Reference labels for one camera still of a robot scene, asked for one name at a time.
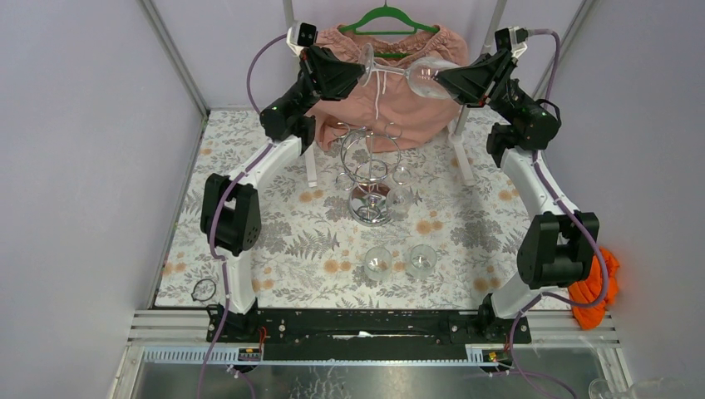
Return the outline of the clear wine glass front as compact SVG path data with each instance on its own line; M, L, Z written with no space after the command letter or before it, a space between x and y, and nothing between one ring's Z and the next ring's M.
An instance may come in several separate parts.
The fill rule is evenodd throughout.
M413 201L412 181L412 173L406 166L398 166L392 173L387 207L394 220L403 220L408 216Z

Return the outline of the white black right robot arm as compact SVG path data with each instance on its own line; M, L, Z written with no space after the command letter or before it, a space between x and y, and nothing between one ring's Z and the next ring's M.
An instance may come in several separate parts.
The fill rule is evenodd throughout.
M531 218L517 252L516 273L486 295L478 309L476 329L487 342L500 341L510 331L510 319L553 289L587 279L599 252L599 219L562 194L543 159L543 150L561 127L560 110L526 94L511 76L515 67L512 53L500 50L432 76L459 104L489 106L504 119L492 126L486 151L517 188Z

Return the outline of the chrome wine glass rack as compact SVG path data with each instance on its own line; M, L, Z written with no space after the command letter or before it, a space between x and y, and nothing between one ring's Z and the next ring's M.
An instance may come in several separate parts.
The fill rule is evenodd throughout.
M387 195L392 190L387 180L401 164L401 148L397 141L401 133L392 133L395 124L388 123L382 131L371 127L354 127L338 122L334 133L339 144L339 160L343 171L334 184L347 193L347 208L351 217L367 227L378 227L392 219Z

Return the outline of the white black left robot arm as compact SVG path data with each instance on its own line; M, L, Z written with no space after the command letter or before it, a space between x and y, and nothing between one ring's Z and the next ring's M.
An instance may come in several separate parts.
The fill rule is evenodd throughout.
M296 82L259 113L265 144L230 174L212 174L205 182L200 229L222 263L222 305L231 313L226 331L240 342L258 330L249 311L256 303L250 251L262 232L260 192L313 143L316 121L309 110L319 101L346 99L366 73L364 65L341 61L316 45L300 51L298 64Z

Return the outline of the clear wine glass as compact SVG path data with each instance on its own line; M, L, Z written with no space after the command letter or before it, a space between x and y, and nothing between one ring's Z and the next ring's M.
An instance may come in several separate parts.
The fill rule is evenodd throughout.
M358 63L364 66L364 73L358 79L358 84L360 86L365 86L368 84L371 76L377 72L386 72L387 74L404 77L412 92L420 97L437 100L455 100L457 98L457 95L451 94L436 80L442 71L459 67L453 62L436 57L422 57L415 60L406 68L399 68L394 66L384 66L377 63L374 58L375 56L372 45L365 44L362 47L362 51L358 59Z
M415 279L425 279L435 270L436 251L429 245L418 244L408 252L407 272Z
M413 201L412 181L412 173L406 166L398 166L392 173L387 207L394 220L403 220L408 216Z
M382 246L369 249L363 261L364 273L372 281L382 281L392 272L392 255Z

